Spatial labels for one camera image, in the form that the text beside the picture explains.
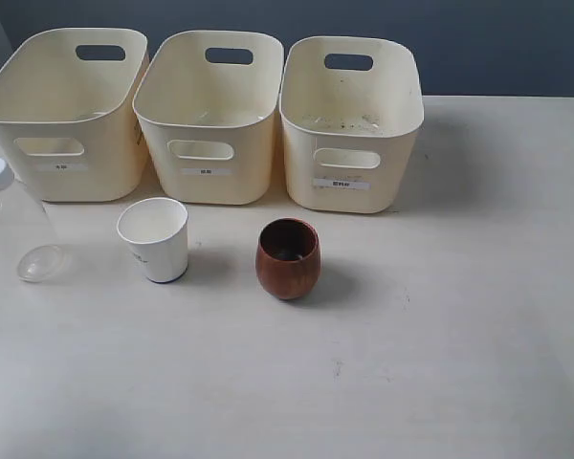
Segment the clear plastic bottle white cap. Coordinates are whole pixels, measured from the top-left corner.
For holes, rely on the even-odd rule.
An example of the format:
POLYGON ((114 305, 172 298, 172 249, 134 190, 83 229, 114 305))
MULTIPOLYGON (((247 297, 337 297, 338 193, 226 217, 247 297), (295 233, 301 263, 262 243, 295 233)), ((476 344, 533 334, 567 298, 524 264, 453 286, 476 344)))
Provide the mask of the clear plastic bottle white cap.
POLYGON ((58 275, 66 259, 42 201, 0 157, 0 261, 20 280, 39 283, 58 275))

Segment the white paper cup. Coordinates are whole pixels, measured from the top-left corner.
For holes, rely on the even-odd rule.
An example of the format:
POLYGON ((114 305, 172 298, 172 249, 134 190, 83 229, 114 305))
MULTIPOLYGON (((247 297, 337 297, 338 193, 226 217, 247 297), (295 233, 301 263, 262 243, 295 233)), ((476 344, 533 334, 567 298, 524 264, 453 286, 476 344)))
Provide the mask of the white paper cup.
POLYGON ((188 268, 188 210, 167 197, 138 201, 121 214, 117 234, 155 283, 178 279, 188 268))

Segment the brown wooden cup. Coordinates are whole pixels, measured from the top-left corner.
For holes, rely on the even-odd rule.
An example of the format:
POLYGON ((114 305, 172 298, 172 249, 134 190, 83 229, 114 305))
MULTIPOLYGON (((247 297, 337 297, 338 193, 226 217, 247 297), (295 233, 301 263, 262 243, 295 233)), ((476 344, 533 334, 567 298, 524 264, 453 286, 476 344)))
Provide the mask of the brown wooden cup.
POLYGON ((255 256, 261 287, 281 300, 309 294, 321 272, 320 239, 307 222, 281 218, 259 234, 255 256))

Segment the right cream plastic bin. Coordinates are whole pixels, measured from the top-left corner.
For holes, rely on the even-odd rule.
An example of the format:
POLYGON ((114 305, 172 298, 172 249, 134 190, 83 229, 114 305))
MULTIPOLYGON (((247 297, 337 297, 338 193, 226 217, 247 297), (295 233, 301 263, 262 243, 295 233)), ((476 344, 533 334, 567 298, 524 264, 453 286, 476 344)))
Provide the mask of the right cream plastic bin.
POLYGON ((279 113, 286 187, 297 204, 382 211, 425 118, 414 55, 380 38, 303 38, 286 59, 279 113))

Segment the cream plastic bin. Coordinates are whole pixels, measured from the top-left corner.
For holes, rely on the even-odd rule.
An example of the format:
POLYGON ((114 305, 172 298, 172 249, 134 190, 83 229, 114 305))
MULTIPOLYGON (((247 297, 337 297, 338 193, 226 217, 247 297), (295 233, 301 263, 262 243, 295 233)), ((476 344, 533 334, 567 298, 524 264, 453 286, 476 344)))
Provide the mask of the cream plastic bin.
POLYGON ((0 147, 47 202, 107 202, 132 192, 148 159, 132 100, 149 65, 130 29, 38 33, 0 70, 0 147))
POLYGON ((264 195, 283 62, 264 33, 186 31, 162 43, 132 106, 169 197, 246 205, 264 195))
POLYGON ((297 204, 382 211, 425 118, 414 55, 380 38, 303 38, 286 59, 279 113, 286 187, 297 204))

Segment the middle cream plastic bin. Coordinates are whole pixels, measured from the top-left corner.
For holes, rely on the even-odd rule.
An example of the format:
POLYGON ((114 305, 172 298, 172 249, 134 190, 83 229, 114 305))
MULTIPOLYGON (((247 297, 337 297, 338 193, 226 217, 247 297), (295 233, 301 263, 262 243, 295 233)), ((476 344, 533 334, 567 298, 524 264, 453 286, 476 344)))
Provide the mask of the middle cream plastic bin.
POLYGON ((264 33, 186 31, 162 43, 132 106, 169 197, 246 205, 264 195, 283 62, 264 33))

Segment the left cream plastic bin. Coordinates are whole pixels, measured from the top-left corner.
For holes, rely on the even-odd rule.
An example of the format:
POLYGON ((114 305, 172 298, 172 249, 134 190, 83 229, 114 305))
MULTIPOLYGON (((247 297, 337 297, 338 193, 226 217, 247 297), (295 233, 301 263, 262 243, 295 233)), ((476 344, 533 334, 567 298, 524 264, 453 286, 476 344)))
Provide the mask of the left cream plastic bin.
POLYGON ((132 100, 149 65, 130 29, 38 33, 0 70, 0 147, 47 202, 107 202, 132 192, 148 159, 132 100))

